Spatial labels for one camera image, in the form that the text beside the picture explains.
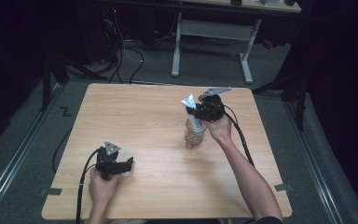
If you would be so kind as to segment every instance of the black sleeve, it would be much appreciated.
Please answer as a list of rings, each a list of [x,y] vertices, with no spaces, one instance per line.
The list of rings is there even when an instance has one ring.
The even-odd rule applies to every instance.
[[[262,217],[255,224],[283,224],[277,217]]]

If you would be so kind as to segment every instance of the person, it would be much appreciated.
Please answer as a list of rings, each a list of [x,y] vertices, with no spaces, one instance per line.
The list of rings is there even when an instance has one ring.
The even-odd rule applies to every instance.
[[[248,205],[256,224],[282,224],[281,208],[264,177],[246,160],[231,139],[231,120],[225,115],[220,120],[203,121],[212,138],[223,149],[237,179],[242,198]],[[119,175],[105,181],[95,169],[91,170],[89,192],[93,206],[89,224],[104,223],[104,213],[114,192]]]

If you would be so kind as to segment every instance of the clear glass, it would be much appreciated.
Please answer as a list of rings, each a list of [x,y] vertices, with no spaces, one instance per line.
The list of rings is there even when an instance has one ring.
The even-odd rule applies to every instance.
[[[202,124],[202,132],[196,133],[194,132],[193,126],[189,120],[186,121],[186,131],[185,131],[185,140],[186,140],[186,147],[192,148],[194,146],[198,146],[201,144],[203,140],[203,136],[205,134],[206,126]]]

